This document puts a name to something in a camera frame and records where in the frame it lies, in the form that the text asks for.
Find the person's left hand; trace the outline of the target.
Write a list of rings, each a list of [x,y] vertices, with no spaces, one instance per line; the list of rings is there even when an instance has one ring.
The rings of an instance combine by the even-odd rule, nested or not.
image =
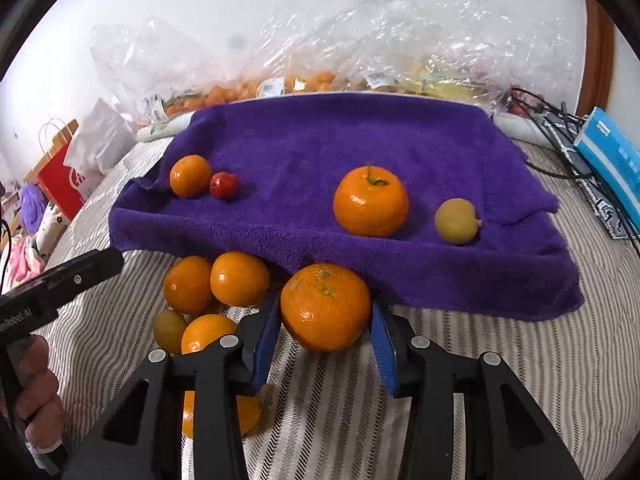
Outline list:
[[[37,451],[50,451],[62,442],[64,410],[58,378],[49,368],[49,345],[30,335],[10,347],[10,363],[20,388],[13,413],[25,422],[24,436]]]

